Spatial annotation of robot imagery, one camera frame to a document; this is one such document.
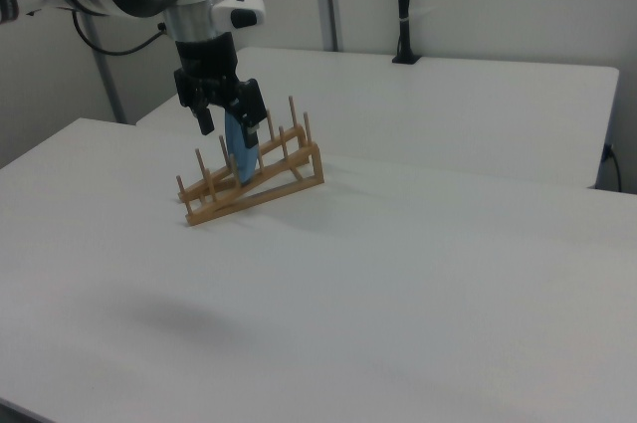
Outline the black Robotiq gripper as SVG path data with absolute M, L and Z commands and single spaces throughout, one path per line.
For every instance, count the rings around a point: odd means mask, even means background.
M 233 132 L 246 148 L 258 142 L 260 123 L 267 110 L 258 82 L 239 82 L 235 43 L 230 32 L 202 42 L 176 42 L 181 68 L 174 72 L 179 100 L 189 107 L 197 119 L 200 131 L 214 131 L 209 105 L 229 106 Z

